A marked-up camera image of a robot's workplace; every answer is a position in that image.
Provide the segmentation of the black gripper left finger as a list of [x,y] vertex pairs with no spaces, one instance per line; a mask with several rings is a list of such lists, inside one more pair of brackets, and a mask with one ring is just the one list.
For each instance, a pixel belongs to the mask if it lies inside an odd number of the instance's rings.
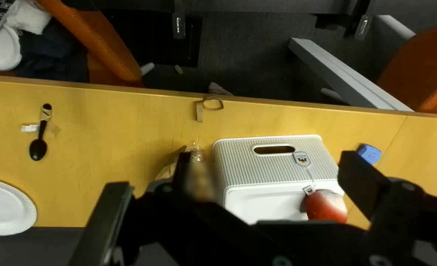
[[105,185],[68,266],[126,266],[118,238],[132,198],[129,182]]

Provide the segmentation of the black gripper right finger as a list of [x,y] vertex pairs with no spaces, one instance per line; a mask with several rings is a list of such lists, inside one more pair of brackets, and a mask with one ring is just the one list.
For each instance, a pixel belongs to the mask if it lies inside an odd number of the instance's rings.
[[344,151],[338,162],[338,185],[369,220],[383,220],[394,213],[400,186],[386,177],[355,151]]

